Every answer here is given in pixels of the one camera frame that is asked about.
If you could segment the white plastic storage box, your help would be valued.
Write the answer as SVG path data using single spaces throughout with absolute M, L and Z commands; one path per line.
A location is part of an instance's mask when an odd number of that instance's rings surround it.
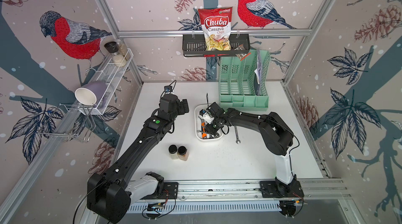
M 195 118 L 195 134 L 198 140 L 201 142 L 214 142 L 218 141 L 223 137 L 223 134 L 219 131 L 215 135 L 206 133 L 205 130 L 205 121 L 202 120 L 202 116 L 200 115 L 201 110 L 205 110 L 207 108 L 207 104 L 198 105 L 194 109 L 194 118 Z

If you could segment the silver end wrench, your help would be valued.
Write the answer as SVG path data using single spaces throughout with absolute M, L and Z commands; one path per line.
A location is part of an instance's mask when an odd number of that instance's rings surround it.
M 239 133 L 238 133 L 238 128 L 234 126 L 235 134 L 236 134 L 236 144 L 240 144 L 241 141 L 239 139 Z

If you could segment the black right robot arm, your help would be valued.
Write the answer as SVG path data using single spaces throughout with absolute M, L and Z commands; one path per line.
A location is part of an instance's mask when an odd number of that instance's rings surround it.
M 227 127 L 243 127 L 260 133 L 266 148 L 275 155 L 275 181 L 262 183 L 264 197 L 304 197 L 300 182 L 292 170 L 291 151 L 294 134 L 282 118 L 274 112 L 268 115 L 244 113 L 234 108 L 224 110 L 217 103 L 200 110 L 205 121 L 205 131 L 216 134 Z

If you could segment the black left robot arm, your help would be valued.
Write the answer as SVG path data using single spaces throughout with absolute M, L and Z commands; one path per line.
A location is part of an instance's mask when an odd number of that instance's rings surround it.
M 165 94 L 157 108 L 143 125 L 140 134 L 123 155 L 102 174 L 88 180 L 87 208 L 111 224 L 120 222 L 130 205 L 144 197 L 168 196 L 163 176 L 148 172 L 141 179 L 131 178 L 148 153 L 168 133 L 174 132 L 174 121 L 189 112 L 186 99 Z

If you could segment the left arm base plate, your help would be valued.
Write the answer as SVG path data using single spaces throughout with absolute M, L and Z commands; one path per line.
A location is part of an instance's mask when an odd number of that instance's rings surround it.
M 145 196 L 141 200 L 177 199 L 178 187 L 179 187 L 178 182 L 164 182 L 163 187 L 158 185 L 155 193 Z

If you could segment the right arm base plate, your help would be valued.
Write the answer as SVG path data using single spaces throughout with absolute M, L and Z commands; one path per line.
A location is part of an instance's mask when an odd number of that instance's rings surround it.
M 304 198 L 304 192 L 298 180 L 285 184 L 279 180 L 260 181 L 260 192 L 263 198 Z

